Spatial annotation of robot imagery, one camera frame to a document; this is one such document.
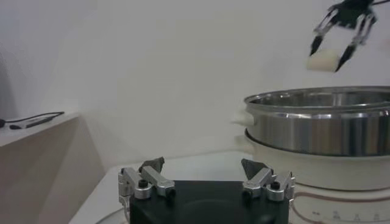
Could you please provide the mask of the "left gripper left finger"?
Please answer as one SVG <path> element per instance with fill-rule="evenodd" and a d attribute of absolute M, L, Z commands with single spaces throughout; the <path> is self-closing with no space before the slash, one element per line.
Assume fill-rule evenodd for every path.
<path fill-rule="evenodd" d="M 129 201 L 131 197 L 138 200 L 150 199 L 153 189 L 158 196 L 174 197 L 175 182 L 161 175 L 164 163 L 164 157 L 159 157 L 143 162 L 138 169 L 122 168 L 118 173 L 119 201 Z"/>

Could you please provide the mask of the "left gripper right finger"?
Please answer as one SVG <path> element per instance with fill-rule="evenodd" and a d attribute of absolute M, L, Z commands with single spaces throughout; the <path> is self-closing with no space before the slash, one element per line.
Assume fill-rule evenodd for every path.
<path fill-rule="evenodd" d="M 243 199 L 250 202 L 265 194 L 270 201 L 294 200 L 295 180 L 290 171 L 275 173 L 264 163 L 242 159 L 247 181 L 243 182 Z"/>

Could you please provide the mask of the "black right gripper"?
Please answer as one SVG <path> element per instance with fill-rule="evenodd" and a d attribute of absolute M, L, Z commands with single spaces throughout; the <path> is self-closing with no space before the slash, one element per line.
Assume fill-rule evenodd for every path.
<path fill-rule="evenodd" d="M 330 7 L 322 21 L 314 28 L 310 56 L 317 52 L 327 32 L 334 26 L 355 29 L 355 34 L 338 61 L 335 72 L 352 58 L 359 45 L 365 45 L 376 16 L 372 10 L 373 0 L 344 0 Z"/>

